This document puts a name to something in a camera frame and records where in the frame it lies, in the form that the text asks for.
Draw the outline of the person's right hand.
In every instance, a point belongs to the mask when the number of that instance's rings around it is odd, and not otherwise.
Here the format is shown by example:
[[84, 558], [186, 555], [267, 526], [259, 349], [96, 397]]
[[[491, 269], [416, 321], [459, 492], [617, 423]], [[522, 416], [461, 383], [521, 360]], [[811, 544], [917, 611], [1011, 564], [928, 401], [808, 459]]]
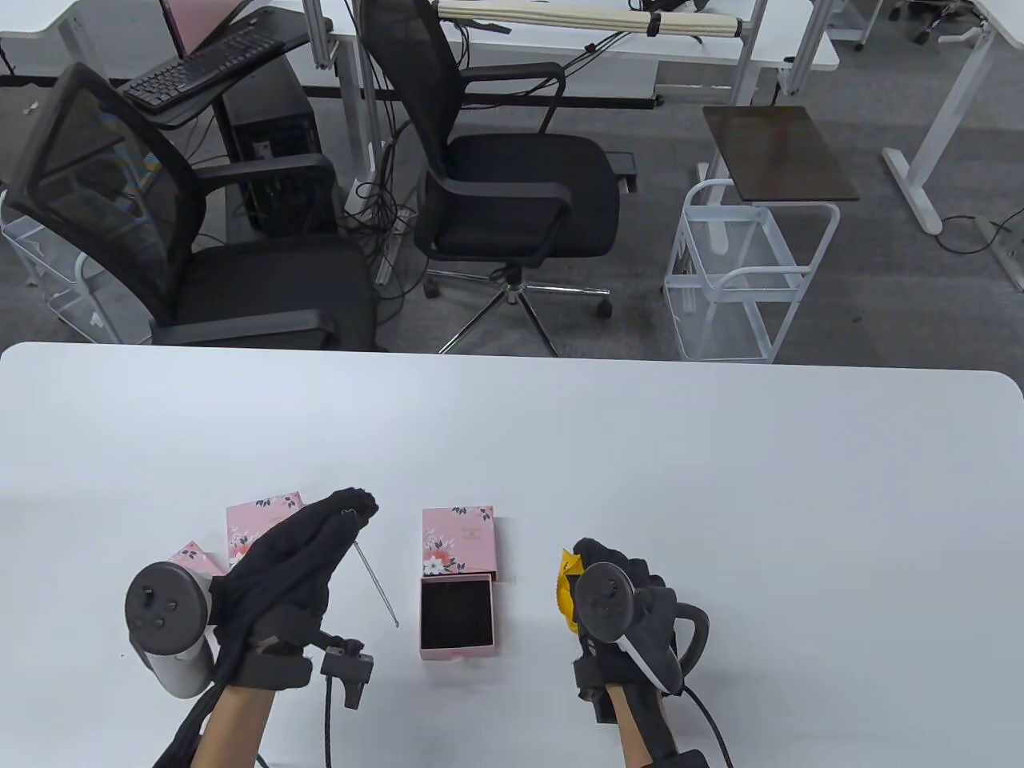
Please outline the person's right hand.
[[647, 561], [630, 558], [595, 538], [581, 538], [563, 557], [560, 607], [580, 638], [617, 644], [636, 634], [669, 643], [676, 593]]

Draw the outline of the person's left hand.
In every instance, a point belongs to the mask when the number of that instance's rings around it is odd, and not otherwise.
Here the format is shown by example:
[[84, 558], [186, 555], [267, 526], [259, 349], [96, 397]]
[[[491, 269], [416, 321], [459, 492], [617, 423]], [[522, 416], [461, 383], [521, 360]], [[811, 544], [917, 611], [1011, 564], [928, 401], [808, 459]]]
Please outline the person's left hand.
[[334, 490], [261, 535], [227, 575], [213, 579], [217, 688], [310, 683], [305, 648], [321, 632], [330, 578], [378, 509], [368, 490]]

